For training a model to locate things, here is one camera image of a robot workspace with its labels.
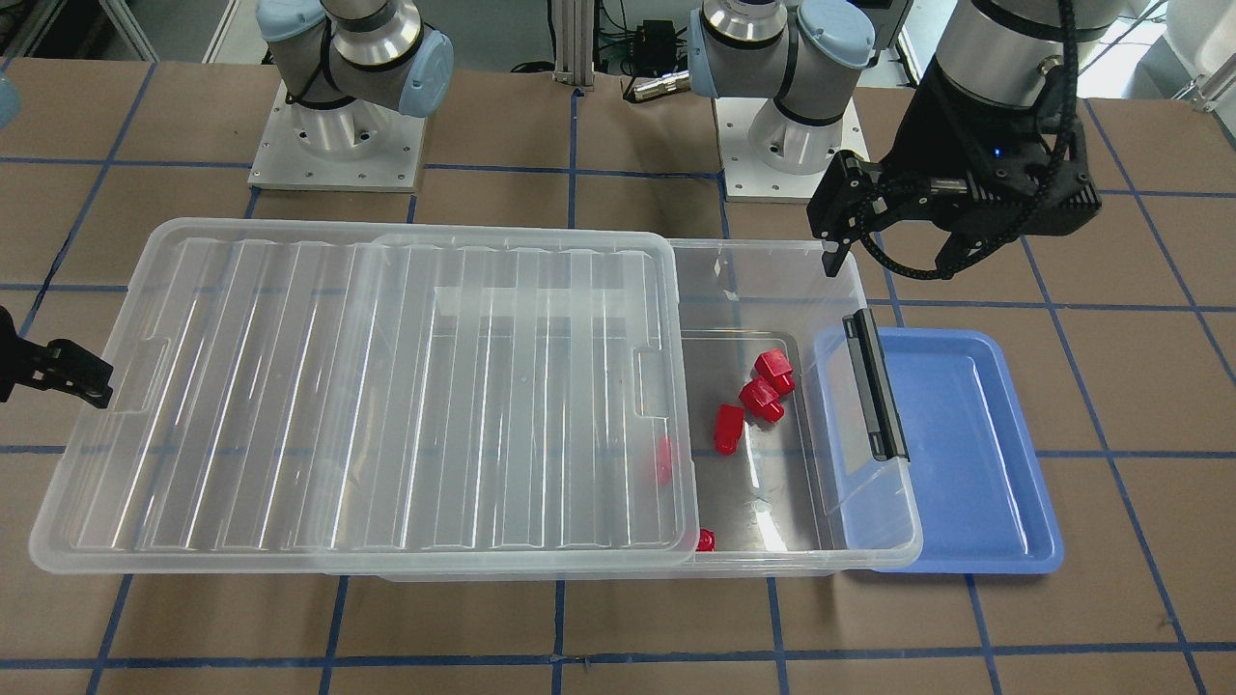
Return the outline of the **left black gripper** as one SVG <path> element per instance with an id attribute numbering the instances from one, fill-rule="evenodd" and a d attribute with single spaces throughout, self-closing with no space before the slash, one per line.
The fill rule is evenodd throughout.
<path id="1" fill-rule="evenodd" d="M 860 242 L 892 273 L 952 279 L 1007 242 L 1077 232 L 1101 211 L 1077 115 L 1077 75 L 1051 68 L 1030 108 L 985 104 L 926 70 L 879 161 L 831 156 L 810 198 L 810 232 L 828 277 Z M 901 221 L 946 232 L 929 268 L 897 263 L 875 236 Z"/>

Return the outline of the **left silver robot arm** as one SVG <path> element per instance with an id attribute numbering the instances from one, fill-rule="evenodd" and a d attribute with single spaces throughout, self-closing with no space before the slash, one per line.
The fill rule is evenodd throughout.
<path id="1" fill-rule="evenodd" d="M 950 279 L 1023 236 L 1101 211 L 1078 117 L 1086 51 L 1117 1 L 959 1 L 878 162 L 842 150 L 807 207 L 834 277 L 859 242 L 883 268 Z"/>

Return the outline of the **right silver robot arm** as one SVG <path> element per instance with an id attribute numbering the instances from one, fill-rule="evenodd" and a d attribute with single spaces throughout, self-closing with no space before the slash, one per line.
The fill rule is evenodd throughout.
<path id="1" fill-rule="evenodd" d="M 260 1 L 281 88 L 250 171 L 263 190 L 412 190 L 454 70 L 413 1 Z"/>

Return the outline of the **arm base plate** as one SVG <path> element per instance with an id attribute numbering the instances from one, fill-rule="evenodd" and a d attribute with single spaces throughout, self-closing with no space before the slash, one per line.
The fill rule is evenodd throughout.
<path id="1" fill-rule="evenodd" d="M 247 181 L 262 190 L 414 193 L 426 124 L 370 101 L 313 110 L 287 101 L 281 84 Z"/>
<path id="2" fill-rule="evenodd" d="M 728 202 L 806 204 L 838 151 L 868 155 L 853 104 L 838 122 L 807 126 L 769 98 L 723 96 L 714 119 Z"/>

